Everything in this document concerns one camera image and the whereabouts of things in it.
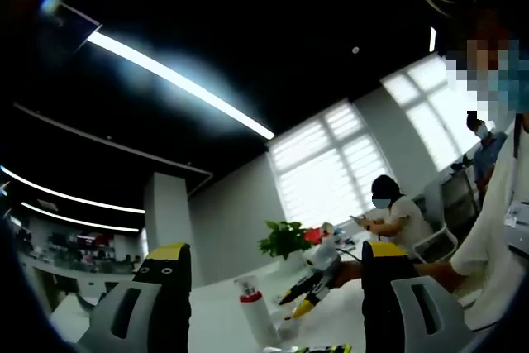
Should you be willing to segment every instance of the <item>black ceiling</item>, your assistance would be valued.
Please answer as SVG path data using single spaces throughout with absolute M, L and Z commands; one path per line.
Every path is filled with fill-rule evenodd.
M 100 21 L 103 34 L 179 71 L 276 135 L 376 89 L 380 78 L 427 55 L 430 39 L 421 0 L 64 2 Z M 33 81 L 15 91 L 22 106 L 212 172 L 214 180 L 265 151 L 266 140 L 239 122 L 90 43 Z M 142 208 L 154 170 L 186 178 L 188 190 L 203 181 L 12 112 L 9 166 L 46 187 Z

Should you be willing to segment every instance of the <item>white desk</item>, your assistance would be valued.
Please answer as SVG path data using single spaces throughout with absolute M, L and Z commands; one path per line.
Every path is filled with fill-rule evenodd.
M 369 236 L 368 232 L 362 232 L 355 235 L 355 239 L 367 240 Z M 352 252 L 360 257 L 361 243 Z M 278 274 L 277 269 L 278 264 L 274 263 L 249 273 L 258 276 L 260 289 L 272 313 L 279 310 L 273 303 L 274 297 L 283 295 L 305 274 L 305 271 L 301 271 L 285 276 Z M 224 280 L 191 291 L 192 315 L 188 339 L 190 353 L 262 351 L 246 324 L 233 280 Z M 364 292 L 359 280 L 332 290 L 319 305 L 302 317 L 297 337 L 286 341 L 284 345 L 326 346 L 350 343 L 354 352 L 365 351 L 364 318 L 361 313 L 363 299 Z M 70 342 L 76 342 L 88 328 L 88 317 L 76 306 L 79 306 L 76 297 L 68 296 L 51 315 L 51 322 L 59 334 Z

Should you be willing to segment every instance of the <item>person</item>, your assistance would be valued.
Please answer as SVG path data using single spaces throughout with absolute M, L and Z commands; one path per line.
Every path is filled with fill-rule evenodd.
M 424 220 L 420 208 L 404 196 L 397 183 L 387 175 L 380 175 L 371 185 L 373 205 L 385 209 L 384 219 L 361 218 L 359 225 L 375 235 L 388 237 L 415 259 L 413 245 L 429 237 L 433 230 Z
M 507 139 L 507 134 L 502 131 L 496 134 L 489 131 L 476 113 L 468 112 L 466 126 L 481 140 L 481 147 L 474 155 L 474 177 L 479 191 L 479 202 L 483 205 L 488 182 L 493 175 L 499 151 Z
M 492 178 L 484 205 L 469 235 L 449 262 L 415 265 L 420 275 L 429 275 L 448 291 L 453 291 L 467 276 L 485 271 L 486 284 L 474 305 L 465 311 L 465 322 L 471 330 L 491 327 L 508 310 L 516 296 L 526 269 L 506 244 L 504 221 L 513 203 L 521 205 L 529 200 L 529 77 L 518 69 L 521 61 L 529 59 L 527 52 L 511 50 L 512 35 L 498 19 L 496 12 L 485 10 L 474 20 L 473 34 L 468 39 L 467 57 L 475 61 L 478 71 L 485 76 L 491 92 L 495 89 L 509 110 L 516 112 L 516 126 L 508 135 Z M 507 51 L 508 79 L 500 78 L 498 52 Z M 517 136 L 517 160 L 515 154 Z M 345 262 L 336 280 L 336 287 L 361 276 L 361 264 Z

